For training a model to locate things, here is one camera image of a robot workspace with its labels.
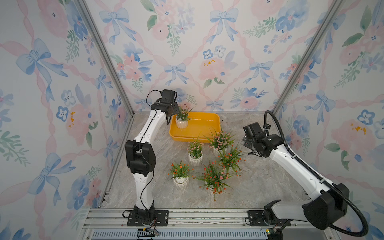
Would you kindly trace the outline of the pink gypsophila pot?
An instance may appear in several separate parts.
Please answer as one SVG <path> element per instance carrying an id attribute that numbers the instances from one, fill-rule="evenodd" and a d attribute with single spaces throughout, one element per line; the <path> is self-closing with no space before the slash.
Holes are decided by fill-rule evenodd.
<path id="1" fill-rule="evenodd" d="M 206 137 L 206 139 L 209 141 L 210 148 L 217 155 L 225 154 L 228 149 L 233 147 L 235 142 L 232 131 L 214 131 L 212 136 Z"/>
<path id="2" fill-rule="evenodd" d="M 203 143 L 193 139 L 188 147 L 189 162 L 192 166 L 198 167 L 203 160 Z"/>
<path id="3" fill-rule="evenodd" d="M 194 109 L 188 106 L 179 106 L 179 113 L 176 115 L 176 125 L 179 129 L 185 129 L 188 126 L 191 111 Z"/>

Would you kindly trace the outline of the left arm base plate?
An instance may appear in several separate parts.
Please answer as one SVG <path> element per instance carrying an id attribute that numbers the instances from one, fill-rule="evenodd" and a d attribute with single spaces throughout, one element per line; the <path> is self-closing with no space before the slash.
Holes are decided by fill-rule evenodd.
<path id="1" fill-rule="evenodd" d="M 128 227 L 166 227 L 169 221 L 168 210 L 132 210 L 129 215 L 124 217 L 127 219 Z"/>

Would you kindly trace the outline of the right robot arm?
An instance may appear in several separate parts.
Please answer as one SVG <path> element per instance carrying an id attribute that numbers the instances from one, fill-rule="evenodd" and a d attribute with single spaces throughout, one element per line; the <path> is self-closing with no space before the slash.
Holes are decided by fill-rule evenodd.
<path id="1" fill-rule="evenodd" d="M 335 185 L 332 190 L 325 184 L 326 178 L 299 158 L 279 135 L 268 135 L 267 130 L 262 129 L 259 123 L 250 124 L 243 129 L 245 136 L 242 144 L 253 155 L 278 163 L 308 195 L 308 200 L 304 202 L 274 200 L 265 205 L 262 220 L 266 224 L 272 226 L 282 220 L 295 220 L 308 222 L 317 229 L 324 230 L 347 214 L 348 203 L 340 196 L 349 196 L 350 191 L 345 185 Z"/>

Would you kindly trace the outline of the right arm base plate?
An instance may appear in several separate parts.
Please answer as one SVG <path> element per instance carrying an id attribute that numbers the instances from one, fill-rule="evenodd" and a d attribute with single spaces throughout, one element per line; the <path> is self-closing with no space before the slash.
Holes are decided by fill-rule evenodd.
<path id="1" fill-rule="evenodd" d="M 246 225 L 250 227 L 289 227 L 291 220 L 278 219 L 273 213 L 265 213 L 264 210 L 249 210 L 245 219 Z"/>

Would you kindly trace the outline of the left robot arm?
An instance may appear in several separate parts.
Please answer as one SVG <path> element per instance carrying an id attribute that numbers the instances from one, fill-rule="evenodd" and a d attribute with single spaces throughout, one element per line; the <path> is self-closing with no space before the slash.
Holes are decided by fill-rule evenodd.
<path id="1" fill-rule="evenodd" d="M 164 89 L 159 93 L 161 97 L 149 105 L 151 111 L 144 127 L 133 140 L 125 144 L 127 166 L 134 176 L 137 194 L 133 210 L 128 216 L 123 213 L 130 227 L 151 227 L 161 220 L 157 218 L 152 195 L 157 162 L 152 143 L 162 125 L 169 125 L 172 116 L 179 113 L 179 106 L 177 92 Z"/>

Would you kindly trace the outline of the yellow plastic storage box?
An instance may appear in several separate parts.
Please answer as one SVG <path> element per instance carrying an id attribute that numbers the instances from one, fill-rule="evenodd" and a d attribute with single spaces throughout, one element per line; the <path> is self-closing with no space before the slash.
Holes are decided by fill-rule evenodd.
<path id="1" fill-rule="evenodd" d="M 169 134 L 176 142 L 192 142 L 198 140 L 202 143 L 208 143 L 213 140 L 213 136 L 219 133 L 221 129 L 221 120 L 219 115 L 214 113 L 191 112 L 191 118 L 187 121 L 187 127 L 180 129 L 177 126 L 176 117 L 172 118 Z"/>

